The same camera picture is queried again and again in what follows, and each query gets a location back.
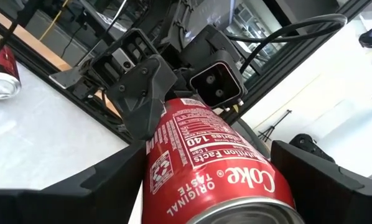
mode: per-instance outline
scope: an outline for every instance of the silver can rim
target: silver can rim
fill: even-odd
[[[13,89],[14,89],[14,92],[11,93],[11,94],[3,94],[3,95],[0,94],[0,100],[5,100],[5,99],[12,98],[13,96],[16,96],[20,92],[21,87],[22,87],[21,82],[20,82],[20,80],[18,80],[13,75],[10,75],[10,74],[4,73],[4,72],[0,72],[0,80],[8,82],[9,84],[11,84],[13,86]]]
[[[221,213],[227,209],[246,206],[248,204],[257,204],[263,203],[268,205],[274,205],[279,209],[283,209],[291,218],[292,224],[304,224],[304,220],[302,217],[297,213],[297,211],[292,208],[290,205],[273,198],[267,197],[241,197],[235,198],[226,202],[219,203],[218,205],[214,205],[211,208],[205,210],[201,214],[194,216],[191,220],[187,222],[187,224],[199,224],[203,223],[203,221],[216,213]]]

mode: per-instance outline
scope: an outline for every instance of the red soda can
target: red soda can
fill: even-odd
[[[4,46],[0,51],[0,100],[17,95],[20,89],[16,60],[10,48]]]
[[[197,100],[165,103],[146,143],[143,224],[303,224],[283,175]]]

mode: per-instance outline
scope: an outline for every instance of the coke can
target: coke can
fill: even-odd
[[[143,224],[303,224],[281,173],[197,100],[165,103],[146,143]]]
[[[20,89],[16,60],[10,48],[4,46],[0,51],[0,100],[15,96]]]

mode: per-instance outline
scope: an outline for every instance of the coca-cola logo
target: coca-cola logo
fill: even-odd
[[[255,184],[263,184],[264,189],[269,193],[273,193],[276,189],[272,175],[265,170],[247,167],[230,167],[225,170],[225,173],[223,173],[222,170],[218,170],[216,174],[219,177],[229,174],[227,180],[230,184],[247,183],[248,187],[251,189],[254,188]]]

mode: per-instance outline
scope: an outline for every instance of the recycling symbol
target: recycling symbol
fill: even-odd
[[[154,170],[153,180],[160,181],[161,178],[162,178],[162,176],[167,173],[167,167],[168,166],[169,166],[169,161],[163,161],[163,162],[161,162],[160,166],[157,167]]]

